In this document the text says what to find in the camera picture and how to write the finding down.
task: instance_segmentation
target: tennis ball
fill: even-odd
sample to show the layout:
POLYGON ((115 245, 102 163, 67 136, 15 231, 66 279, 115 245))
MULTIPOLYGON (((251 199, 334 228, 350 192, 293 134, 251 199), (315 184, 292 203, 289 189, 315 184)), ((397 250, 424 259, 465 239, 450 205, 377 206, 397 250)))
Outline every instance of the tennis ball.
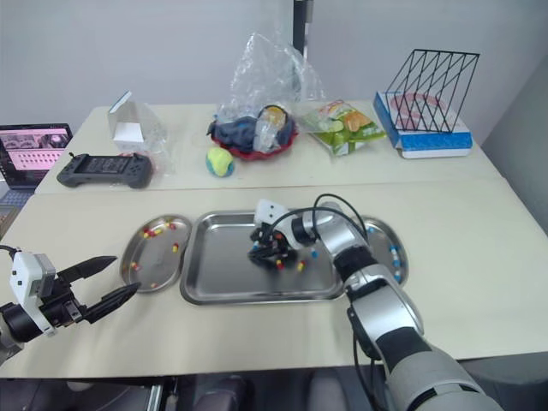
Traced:
POLYGON ((215 176, 228 177, 234 171, 234 160, 228 150, 212 147, 205 156, 207 169, 215 176))

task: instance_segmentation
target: wire rack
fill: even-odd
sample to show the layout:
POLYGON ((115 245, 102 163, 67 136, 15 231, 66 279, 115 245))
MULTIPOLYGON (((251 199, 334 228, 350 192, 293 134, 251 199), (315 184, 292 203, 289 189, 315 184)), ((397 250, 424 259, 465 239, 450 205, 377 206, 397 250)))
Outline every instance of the wire rack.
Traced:
POLYGON ((479 58, 458 51, 411 51, 384 92, 394 127, 452 133, 479 58))

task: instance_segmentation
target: game controller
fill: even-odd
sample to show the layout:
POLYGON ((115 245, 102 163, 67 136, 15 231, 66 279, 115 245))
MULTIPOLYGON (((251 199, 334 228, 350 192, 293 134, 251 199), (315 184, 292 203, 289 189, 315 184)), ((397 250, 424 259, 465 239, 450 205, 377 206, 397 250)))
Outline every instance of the game controller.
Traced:
POLYGON ((125 156, 90 156, 70 153, 72 159, 57 175, 57 181, 66 187, 85 182, 122 182, 131 188, 144 188, 152 176, 149 157, 134 154, 125 156))

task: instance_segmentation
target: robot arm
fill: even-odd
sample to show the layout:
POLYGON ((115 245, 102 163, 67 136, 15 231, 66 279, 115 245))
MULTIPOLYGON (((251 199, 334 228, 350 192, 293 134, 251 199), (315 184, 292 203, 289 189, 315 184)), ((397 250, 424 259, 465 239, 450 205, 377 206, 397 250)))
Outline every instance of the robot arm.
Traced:
POLYGON ((24 343, 42 334, 55 335, 57 327, 83 320, 92 324, 103 318, 129 300, 140 286, 135 283, 121 287, 87 307, 76 300, 70 284, 97 274, 116 257, 95 257, 56 273, 45 254, 0 247, 8 250, 14 261, 9 285, 17 299, 16 304, 0 307, 0 365, 20 352, 24 343))
POLYGON ((255 211, 259 246, 251 257, 268 254, 275 231, 294 249, 323 242, 350 301, 347 315, 354 334, 367 356, 383 362, 396 409, 500 411, 455 360, 424 339, 417 308, 372 256, 366 233, 342 217, 336 203, 318 210, 283 217, 288 210, 282 205, 261 200, 255 211))

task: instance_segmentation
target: red bowl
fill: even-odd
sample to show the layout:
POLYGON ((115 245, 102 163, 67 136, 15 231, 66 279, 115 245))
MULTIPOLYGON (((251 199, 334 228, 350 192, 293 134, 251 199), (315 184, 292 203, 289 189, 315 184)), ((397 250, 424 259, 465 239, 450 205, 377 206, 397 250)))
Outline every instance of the red bowl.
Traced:
POLYGON ((288 148, 290 148, 297 134, 298 134, 297 127, 293 127, 293 132, 289 136, 288 144, 284 144, 283 146, 280 146, 280 148, 274 150, 273 152, 241 152, 240 150, 234 147, 228 148, 225 144, 221 143, 219 140, 213 137, 213 133, 211 133, 211 139, 216 144, 219 144, 225 150, 228 150, 234 157, 238 157, 243 160, 265 160, 267 158, 275 156, 276 154, 279 154, 280 152, 285 152, 288 148))

